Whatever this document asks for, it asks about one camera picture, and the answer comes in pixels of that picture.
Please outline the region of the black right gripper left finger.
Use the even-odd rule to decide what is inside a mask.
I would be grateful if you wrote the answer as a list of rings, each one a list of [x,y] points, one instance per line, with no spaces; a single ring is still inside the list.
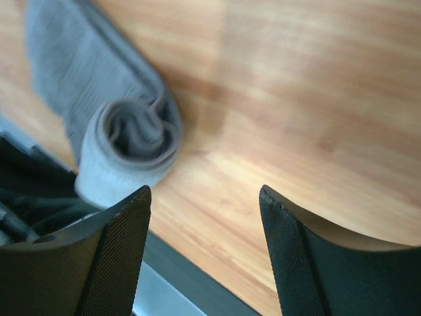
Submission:
[[[1,314],[131,315],[150,218],[144,186],[34,242],[1,246]]]

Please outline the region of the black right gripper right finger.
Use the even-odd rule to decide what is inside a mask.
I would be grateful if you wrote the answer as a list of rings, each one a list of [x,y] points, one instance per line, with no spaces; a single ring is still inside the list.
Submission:
[[[420,314],[420,248],[343,228],[269,186],[259,207],[284,315]]]

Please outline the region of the grey terry towel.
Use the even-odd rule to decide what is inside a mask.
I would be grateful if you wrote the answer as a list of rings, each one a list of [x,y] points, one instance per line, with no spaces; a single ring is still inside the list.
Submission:
[[[25,43],[35,92],[62,118],[82,199],[106,209],[169,172],[178,105],[93,1],[29,1]]]

